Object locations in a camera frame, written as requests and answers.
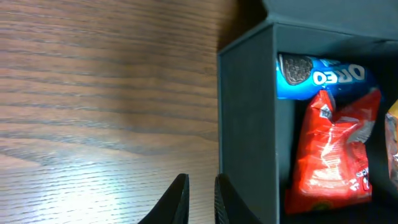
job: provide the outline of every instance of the black box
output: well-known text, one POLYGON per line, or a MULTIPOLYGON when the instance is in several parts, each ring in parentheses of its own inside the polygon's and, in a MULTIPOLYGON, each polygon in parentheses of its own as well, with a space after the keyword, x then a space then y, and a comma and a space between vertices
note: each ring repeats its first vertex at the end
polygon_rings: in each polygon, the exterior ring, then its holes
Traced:
POLYGON ((398 1, 267 0, 268 18, 218 55, 220 172, 263 223, 398 223, 384 115, 398 99, 398 1), (284 215, 305 101, 278 100, 278 52, 355 62, 375 74, 384 100, 367 144, 373 202, 284 215))

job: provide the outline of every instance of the red package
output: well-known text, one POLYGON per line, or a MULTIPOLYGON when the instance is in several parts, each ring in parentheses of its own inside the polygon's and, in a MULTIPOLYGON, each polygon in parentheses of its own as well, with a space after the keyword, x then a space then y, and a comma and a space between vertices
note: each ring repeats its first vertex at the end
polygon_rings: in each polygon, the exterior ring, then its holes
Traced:
POLYGON ((319 91, 307 108, 298 144, 287 214, 340 208, 371 200, 369 138, 381 99, 374 90, 335 111, 333 99, 319 91))

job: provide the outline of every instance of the yellow wrapper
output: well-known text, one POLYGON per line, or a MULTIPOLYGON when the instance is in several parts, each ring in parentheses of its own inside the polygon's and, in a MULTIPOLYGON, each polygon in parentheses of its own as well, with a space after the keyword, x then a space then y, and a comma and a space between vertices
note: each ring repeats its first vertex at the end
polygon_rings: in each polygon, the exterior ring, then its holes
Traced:
POLYGON ((386 114, 385 124, 390 178, 398 188, 398 100, 386 114))

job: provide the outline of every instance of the box flap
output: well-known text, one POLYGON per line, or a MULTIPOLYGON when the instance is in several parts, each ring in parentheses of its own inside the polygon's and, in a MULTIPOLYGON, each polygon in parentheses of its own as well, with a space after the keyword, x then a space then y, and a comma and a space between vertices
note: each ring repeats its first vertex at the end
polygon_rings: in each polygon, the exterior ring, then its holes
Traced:
POLYGON ((397 0, 262 0, 272 22, 398 40, 397 0))

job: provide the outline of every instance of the wood grain surface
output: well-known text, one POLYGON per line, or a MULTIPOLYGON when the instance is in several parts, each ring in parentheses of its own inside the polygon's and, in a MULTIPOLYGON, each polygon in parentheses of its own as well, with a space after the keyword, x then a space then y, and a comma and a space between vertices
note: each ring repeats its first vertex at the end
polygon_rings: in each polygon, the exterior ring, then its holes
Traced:
POLYGON ((0 223, 137 223, 181 172, 213 223, 216 52, 246 6, 1 1, 0 223))

